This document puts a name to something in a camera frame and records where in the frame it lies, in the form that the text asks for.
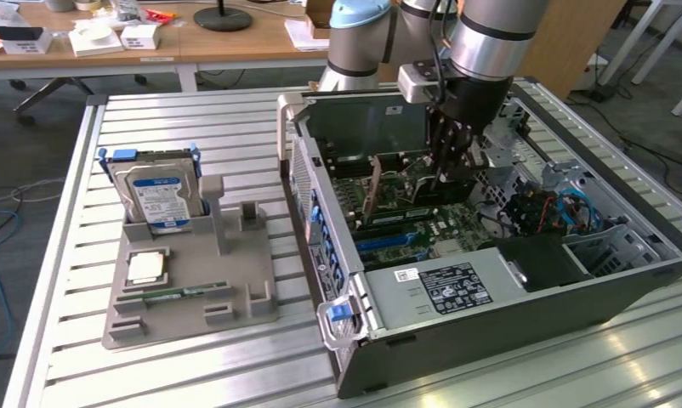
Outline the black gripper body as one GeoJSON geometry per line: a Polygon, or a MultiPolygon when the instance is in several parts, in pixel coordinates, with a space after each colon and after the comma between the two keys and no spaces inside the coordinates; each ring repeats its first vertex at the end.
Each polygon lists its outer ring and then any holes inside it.
{"type": "Polygon", "coordinates": [[[441,112],[453,121],[480,135],[493,121],[512,85],[512,78],[485,81],[458,77],[445,82],[445,99],[441,112]]]}

